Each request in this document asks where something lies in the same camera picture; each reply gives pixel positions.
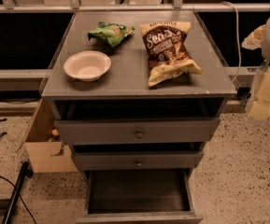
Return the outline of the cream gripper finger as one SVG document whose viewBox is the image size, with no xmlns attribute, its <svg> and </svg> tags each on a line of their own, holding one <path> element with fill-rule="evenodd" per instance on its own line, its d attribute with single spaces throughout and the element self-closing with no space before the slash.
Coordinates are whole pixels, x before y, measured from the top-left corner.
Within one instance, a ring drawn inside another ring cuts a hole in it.
<svg viewBox="0 0 270 224">
<path fill-rule="evenodd" d="M 255 101 L 251 105 L 249 115 L 256 121 L 270 117 L 270 68 L 263 74 L 263 80 L 255 93 Z"/>
</svg>

